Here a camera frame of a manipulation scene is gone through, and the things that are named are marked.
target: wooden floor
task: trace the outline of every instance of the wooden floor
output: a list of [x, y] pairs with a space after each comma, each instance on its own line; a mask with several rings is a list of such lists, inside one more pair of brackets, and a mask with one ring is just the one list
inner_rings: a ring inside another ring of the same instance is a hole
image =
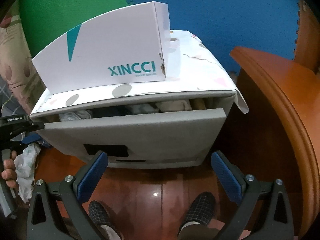
[[[43, 150], [35, 179], [48, 182], [61, 181], [74, 175], [84, 165], [73, 156], [56, 149]], [[210, 191], [216, 197], [216, 217], [219, 217], [219, 186], [210, 162], [201, 166], [137, 170], [108, 168], [90, 199], [101, 202], [109, 211], [114, 224], [126, 240], [177, 239], [181, 221], [198, 194]], [[89, 202], [83, 207], [88, 211]], [[68, 217], [63, 204], [60, 212]], [[221, 229], [224, 223], [213, 219], [210, 228]]]

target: teal triangle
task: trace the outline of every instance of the teal triangle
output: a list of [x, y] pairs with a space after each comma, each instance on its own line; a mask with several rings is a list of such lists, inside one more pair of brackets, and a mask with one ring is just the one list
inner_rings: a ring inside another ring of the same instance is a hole
[[69, 61], [72, 59], [73, 50], [75, 49], [77, 37], [79, 34], [81, 24], [78, 26], [72, 28], [67, 32], [67, 43], [68, 43], [68, 55], [69, 55]]

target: blue gripper pad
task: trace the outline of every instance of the blue gripper pad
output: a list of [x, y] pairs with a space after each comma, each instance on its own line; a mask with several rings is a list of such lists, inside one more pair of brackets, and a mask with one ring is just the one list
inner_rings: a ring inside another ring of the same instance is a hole
[[79, 170], [74, 182], [74, 191], [80, 204], [89, 201], [94, 189], [96, 188], [101, 176], [108, 166], [108, 155], [105, 152], [98, 152], [91, 162]]
[[217, 152], [211, 155], [211, 167], [216, 173], [229, 200], [239, 205], [242, 201], [241, 185]]

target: person's leg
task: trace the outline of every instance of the person's leg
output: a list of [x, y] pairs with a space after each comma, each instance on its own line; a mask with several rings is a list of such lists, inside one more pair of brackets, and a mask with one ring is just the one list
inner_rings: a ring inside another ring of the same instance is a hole
[[98, 201], [90, 202], [89, 217], [107, 240], [124, 240], [121, 233], [111, 223], [108, 213]]
[[214, 216], [215, 199], [210, 192], [201, 193], [193, 203], [183, 220], [178, 240], [212, 240], [218, 229], [208, 228]]

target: teal logo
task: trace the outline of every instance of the teal logo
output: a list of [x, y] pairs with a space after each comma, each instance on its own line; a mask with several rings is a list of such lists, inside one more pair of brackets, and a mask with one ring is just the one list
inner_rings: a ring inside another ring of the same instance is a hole
[[111, 77], [127, 75], [127, 74], [135, 74], [135, 76], [156, 75], [156, 73], [153, 73], [153, 72], [156, 72], [156, 66], [154, 61], [151, 61], [151, 62], [145, 61], [141, 64], [133, 63], [132, 65], [127, 64], [126, 66], [124, 65], [113, 66], [113, 67], [108, 67], [108, 70], [110, 70]]

